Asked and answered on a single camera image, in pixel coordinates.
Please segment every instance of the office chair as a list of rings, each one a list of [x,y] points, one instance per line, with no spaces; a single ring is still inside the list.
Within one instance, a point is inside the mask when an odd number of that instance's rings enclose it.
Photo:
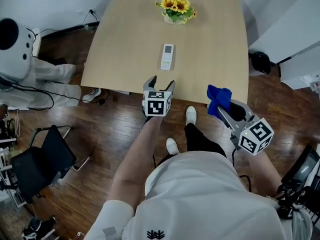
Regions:
[[[67,129],[62,136],[58,129]],[[19,188],[27,203],[47,186],[53,186],[62,179],[69,169],[79,171],[92,155],[77,161],[77,158],[65,142],[71,127],[55,126],[37,128],[30,140],[29,148],[11,159],[13,171]],[[48,131],[41,147],[32,146],[39,132]]]

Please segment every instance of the flower pot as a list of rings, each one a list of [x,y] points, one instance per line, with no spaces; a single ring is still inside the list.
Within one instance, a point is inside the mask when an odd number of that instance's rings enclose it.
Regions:
[[[166,14],[163,16],[163,20],[166,22],[166,23],[169,23],[169,24],[174,24],[174,25],[180,25],[180,24],[183,24],[184,21],[182,19],[178,19],[176,21],[173,21],[172,19],[169,18],[169,16]]]

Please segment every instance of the shirt logo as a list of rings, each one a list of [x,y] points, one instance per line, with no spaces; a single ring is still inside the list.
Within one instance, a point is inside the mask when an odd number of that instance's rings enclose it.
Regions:
[[[146,232],[146,237],[149,239],[162,239],[165,237],[165,234],[163,231],[158,230],[158,232],[151,230],[151,232]]]

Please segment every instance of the blue cloth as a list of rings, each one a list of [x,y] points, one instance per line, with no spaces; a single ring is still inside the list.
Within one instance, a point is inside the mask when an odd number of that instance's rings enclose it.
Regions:
[[[211,100],[208,108],[208,114],[220,118],[218,106],[223,107],[227,112],[230,112],[230,100],[232,92],[227,88],[217,88],[211,84],[208,85],[206,95]]]

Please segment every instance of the white pants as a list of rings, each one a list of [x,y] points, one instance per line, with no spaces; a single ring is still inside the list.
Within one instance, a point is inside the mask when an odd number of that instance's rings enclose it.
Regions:
[[[18,90],[11,88],[0,91],[0,103],[16,108],[50,108],[54,101],[56,107],[77,106],[81,97],[81,88],[79,85],[67,84],[72,79],[76,71],[75,65],[63,64],[52,65],[46,61],[33,57],[31,59],[30,70],[26,78],[19,82],[18,88],[28,90]],[[49,91],[51,93],[65,95],[67,97],[35,91]]]

